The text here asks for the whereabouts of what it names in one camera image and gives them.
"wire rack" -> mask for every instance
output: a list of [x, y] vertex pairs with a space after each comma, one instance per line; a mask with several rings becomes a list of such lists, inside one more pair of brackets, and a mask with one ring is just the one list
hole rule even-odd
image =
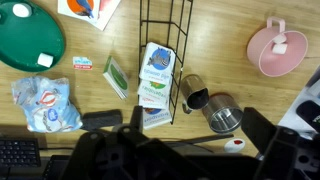
[[174, 122], [178, 105], [192, 7], [193, 0], [140, 0], [139, 71], [148, 42], [169, 47], [176, 54], [171, 74], [171, 124]]

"snack bag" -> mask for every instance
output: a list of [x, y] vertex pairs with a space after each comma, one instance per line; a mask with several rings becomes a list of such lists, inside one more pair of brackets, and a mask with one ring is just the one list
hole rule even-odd
[[14, 103], [24, 110], [29, 131], [68, 132], [82, 126], [79, 112], [69, 101], [68, 79], [34, 76], [11, 86]]

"blue logo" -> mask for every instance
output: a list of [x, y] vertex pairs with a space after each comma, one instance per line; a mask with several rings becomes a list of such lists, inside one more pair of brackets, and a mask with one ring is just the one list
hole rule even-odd
[[149, 58], [147, 65], [153, 65], [157, 70], [164, 70], [170, 65], [171, 51], [161, 48], [155, 50]]
[[48, 119], [50, 121], [56, 121], [58, 119], [58, 113], [54, 109], [49, 109], [48, 110]]
[[151, 114], [151, 115], [158, 114], [161, 111], [161, 109], [152, 109], [152, 108], [146, 108], [144, 110], [146, 111], [147, 114]]

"metal canister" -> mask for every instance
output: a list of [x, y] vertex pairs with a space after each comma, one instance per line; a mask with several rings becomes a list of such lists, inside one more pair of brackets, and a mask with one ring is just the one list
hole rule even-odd
[[240, 126], [243, 111], [228, 94], [214, 94], [202, 109], [210, 128], [217, 133], [229, 133]]

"stainless steel cup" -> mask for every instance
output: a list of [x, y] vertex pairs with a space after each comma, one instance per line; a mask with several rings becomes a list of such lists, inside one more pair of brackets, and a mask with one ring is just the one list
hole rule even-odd
[[196, 74], [182, 79], [181, 93], [185, 99], [182, 108], [186, 114], [190, 114], [192, 110], [202, 109], [209, 101], [208, 89]]
[[229, 133], [240, 126], [243, 111], [228, 94], [215, 94], [202, 109], [210, 128], [217, 133]]

